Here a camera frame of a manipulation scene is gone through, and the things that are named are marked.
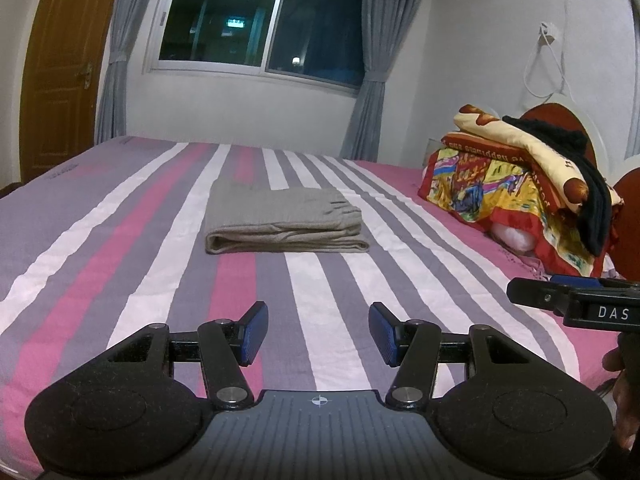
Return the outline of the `right hand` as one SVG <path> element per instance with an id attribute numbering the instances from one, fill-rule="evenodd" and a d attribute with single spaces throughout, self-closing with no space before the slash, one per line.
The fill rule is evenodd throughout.
<path id="1" fill-rule="evenodd" d="M 614 438 L 621 448 L 630 448 L 639 431 L 639 334 L 620 333 L 617 347 L 602 358 L 602 366 L 620 373 L 613 388 Z"/>

